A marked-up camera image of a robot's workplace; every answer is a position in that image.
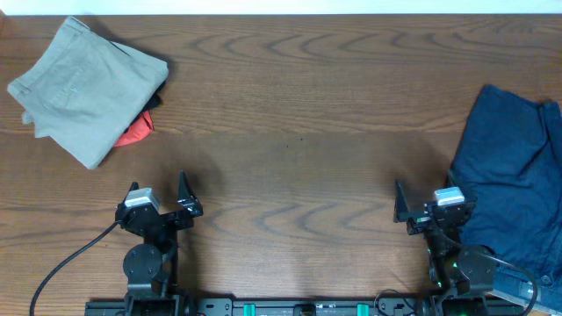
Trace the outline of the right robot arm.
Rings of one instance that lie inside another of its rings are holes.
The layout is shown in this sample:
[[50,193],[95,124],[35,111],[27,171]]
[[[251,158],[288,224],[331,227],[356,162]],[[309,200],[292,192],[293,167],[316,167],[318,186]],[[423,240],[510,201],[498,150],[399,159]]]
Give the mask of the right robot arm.
[[483,246],[463,245],[460,228],[472,216],[476,199],[453,185],[436,190],[419,211],[409,209],[404,191],[395,184],[394,221],[409,235],[421,234],[428,246],[429,276],[438,290],[414,303],[415,315],[486,315],[486,294],[494,287],[495,263]]

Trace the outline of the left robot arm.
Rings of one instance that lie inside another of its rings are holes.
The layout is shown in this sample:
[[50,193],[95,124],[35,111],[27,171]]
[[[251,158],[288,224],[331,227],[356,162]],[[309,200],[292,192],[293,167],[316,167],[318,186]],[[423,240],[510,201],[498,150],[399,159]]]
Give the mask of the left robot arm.
[[178,177],[177,202],[179,210],[160,213],[161,203],[153,190],[132,183],[117,207],[115,219],[120,227],[143,239],[123,260],[125,316],[197,314],[194,299],[177,288],[177,233],[193,227],[194,219],[203,215],[203,206],[183,171]]

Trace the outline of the navy blue shorts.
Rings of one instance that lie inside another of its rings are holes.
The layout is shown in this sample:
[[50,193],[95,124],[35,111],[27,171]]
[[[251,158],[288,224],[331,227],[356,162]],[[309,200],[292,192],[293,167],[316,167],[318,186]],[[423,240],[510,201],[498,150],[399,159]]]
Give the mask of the navy blue shorts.
[[561,312],[561,111],[485,86],[467,120],[451,164],[455,179],[477,198],[461,233],[522,268],[500,267],[494,289],[536,309]]

